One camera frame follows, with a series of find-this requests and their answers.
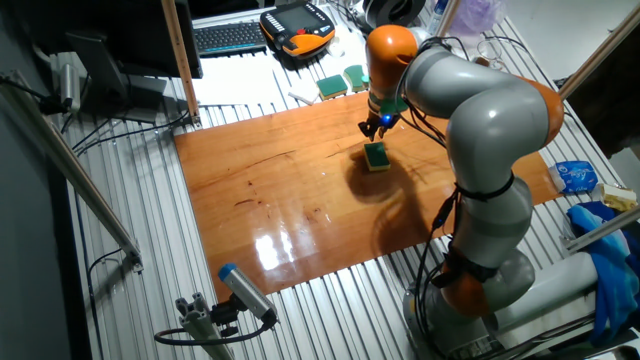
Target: wooden table surface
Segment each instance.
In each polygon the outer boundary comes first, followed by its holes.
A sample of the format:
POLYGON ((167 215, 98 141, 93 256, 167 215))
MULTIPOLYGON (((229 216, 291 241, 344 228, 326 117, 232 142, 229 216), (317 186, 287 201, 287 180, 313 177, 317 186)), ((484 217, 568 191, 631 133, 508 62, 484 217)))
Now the wooden table surface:
MULTIPOLYGON (((175 138, 221 301, 230 291, 217 273, 228 262, 271 293, 426 240, 454 189, 446 151, 399 122, 384 138, 391 169, 369 172, 369 140, 357 126, 367 116, 367 97, 175 138)), ((444 132, 446 120, 431 122, 444 132)), ((514 172, 535 204, 558 197, 537 153, 520 159, 514 172)))

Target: snack package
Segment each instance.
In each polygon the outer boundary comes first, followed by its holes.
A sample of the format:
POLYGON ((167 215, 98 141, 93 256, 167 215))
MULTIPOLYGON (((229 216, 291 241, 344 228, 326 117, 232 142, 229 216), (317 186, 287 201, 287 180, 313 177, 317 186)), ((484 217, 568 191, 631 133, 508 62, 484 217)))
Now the snack package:
POLYGON ((591 191, 598 183, 598 176, 588 161, 563 161, 549 168, 549 174, 558 192, 571 194, 591 191))

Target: green sponge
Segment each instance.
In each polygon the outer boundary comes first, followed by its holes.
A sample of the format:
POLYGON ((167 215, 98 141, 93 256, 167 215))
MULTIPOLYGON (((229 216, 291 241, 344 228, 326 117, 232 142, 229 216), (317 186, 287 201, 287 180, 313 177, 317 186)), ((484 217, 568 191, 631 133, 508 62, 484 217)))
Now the green sponge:
POLYGON ((365 78, 362 65, 352 65, 344 69, 344 77, 351 84, 351 90, 354 92, 367 88, 367 84, 362 81, 362 79, 365 78))
POLYGON ((364 144, 364 157, 369 171, 384 171, 391 167, 382 143, 364 144))
POLYGON ((316 81, 318 89, 320 89, 320 97, 322 100, 333 99, 336 96, 347 93, 347 83, 344 82, 342 76, 334 75, 326 79, 316 81))

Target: blue led light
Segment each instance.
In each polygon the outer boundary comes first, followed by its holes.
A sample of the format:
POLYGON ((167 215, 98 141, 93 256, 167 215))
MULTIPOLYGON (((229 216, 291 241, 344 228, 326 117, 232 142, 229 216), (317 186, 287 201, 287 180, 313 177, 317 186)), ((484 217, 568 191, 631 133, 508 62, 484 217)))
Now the blue led light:
POLYGON ((389 114, 383 115, 382 118, 380 119, 380 123, 383 126, 389 125, 391 123, 391 115, 389 114))

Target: desk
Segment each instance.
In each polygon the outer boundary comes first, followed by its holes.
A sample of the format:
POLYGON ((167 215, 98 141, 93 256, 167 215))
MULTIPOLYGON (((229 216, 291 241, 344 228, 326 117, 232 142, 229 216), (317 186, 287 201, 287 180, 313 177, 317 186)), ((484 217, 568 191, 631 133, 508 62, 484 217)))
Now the desk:
MULTIPOLYGON (((384 138, 391 169, 369 172, 369 139, 357 126, 367 100, 364 92, 175 138, 212 274, 234 262, 272 293, 426 240, 454 189, 446 151, 400 122, 384 138)), ((447 120, 430 122, 445 131, 447 120)), ((514 172, 534 204, 558 197, 537 153, 514 172)))
MULTIPOLYGON (((334 9, 327 10, 338 24, 347 26, 334 9)), ((215 19, 198 20, 197 26, 233 21, 251 21, 256 13, 233 14, 215 19)), ((418 19, 426 24, 428 11, 418 19)), ((490 36, 508 36, 523 40, 509 19, 496 25, 487 33, 490 36)), ((554 87, 526 52, 517 46, 504 44, 503 60, 509 72, 542 82, 554 87)), ((210 106, 200 108, 203 127, 248 121, 275 112, 304 106, 286 97, 295 81, 317 80, 341 73, 344 66, 340 59, 316 57, 304 62, 294 70, 281 66, 271 67, 278 81, 282 100, 272 104, 249 106, 210 106)), ((179 79, 175 90, 181 93, 179 79)), ((167 91, 173 95, 173 86, 167 91)), ((574 115, 567 105, 565 110, 574 115)), ((159 123, 173 117, 159 114, 159 123)), ((88 135, 95 121, 74 122, 65 138, 75 144, 88 135)), ((123 124, 114 121, 107 124, 99 136, 122 134, 139 130, 147 125, 123 124)), ((191 127, 179 128, 176 134, 200 130, 191 127)), ((560 134, 540 155, 546 165, 564 160, 589 160, 598 177, 607 183, 622 180, 617 176, 606 158, 580 124, 569 117, 560 134)), ((81 161, 99 190, 122 219, 124 226, 138 241, 142 250, 145 270, 142 274, 122 272, 121 256, 110 257, 96 266, 92 274, 97 291, 98 322, 101 327, 105 358, 122 359, 207 359, 200 349, 172 348, 156 345, 153 333, 167 328, 179 327, 178 312, 174 300, 190 298, 200 291, 209 304, 217 302, 211 282, 211 274, 196 226, 193 208, 182 173, 172 137, 166 132, 147 132, 116 140, 115 145, 105 143, 92 148, 81 157, 81 161)), ((78 262, 82 269, 116 244, 106 234, 95 217, 79 202, 75 206, 75 194, 69 190, 72 204, 71 216, 77 244, 78 262)), ((566 210, 588 195, 571 195, 537 205, 534 208, 529 232, 518 249, 532 261, 536 270, 548 267, 561 260, 563 253, 559 237, 570 234, 566 210)), ((377 257, 348 268, 317 277, 275 293, 267 295, 276 306, 280 323, 275 331, 268 331, 259 338, 231 346, 237 359, 411 359, 413 351, 406 336, 406 324, 402 318, 402 296, 404 289, 413 281, 418 252, 423 246, 412 246, 389 255, 377 257)), ((442 260, 444 242, 438 239, 432 245, 434 256, 429 256, 427 265, 442 260)), ((80 274, 84 297, 88 299, 87 279, 80 274)), ((527 324, 511 333, 514 339, 536 335, 593 310, 593 298, 572 301, 568 305, 527 324)), ((95 325, 87 310, 87 326, 90 329, 94 358, 100 358, 96 345, 95 325)), ((251 314, 242 314, 234 324, 243 334, 255 331, 258 324, 251 314)))

